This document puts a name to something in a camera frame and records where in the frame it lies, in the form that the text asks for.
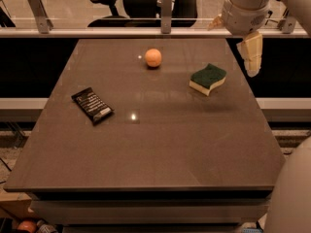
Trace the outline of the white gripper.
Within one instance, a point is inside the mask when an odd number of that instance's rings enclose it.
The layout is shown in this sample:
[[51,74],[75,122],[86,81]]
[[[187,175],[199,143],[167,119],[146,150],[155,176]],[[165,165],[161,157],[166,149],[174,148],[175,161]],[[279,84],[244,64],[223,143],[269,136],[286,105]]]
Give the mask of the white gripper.
[[217,15],[207,27],[208,30],[225,27],[232,35],[247,35],[238,44],[238,50],[251,78],[259,73],[261,67],[263,39],[257,30],[263,26],[269,9],[269,0],[225,0],[222,14]]

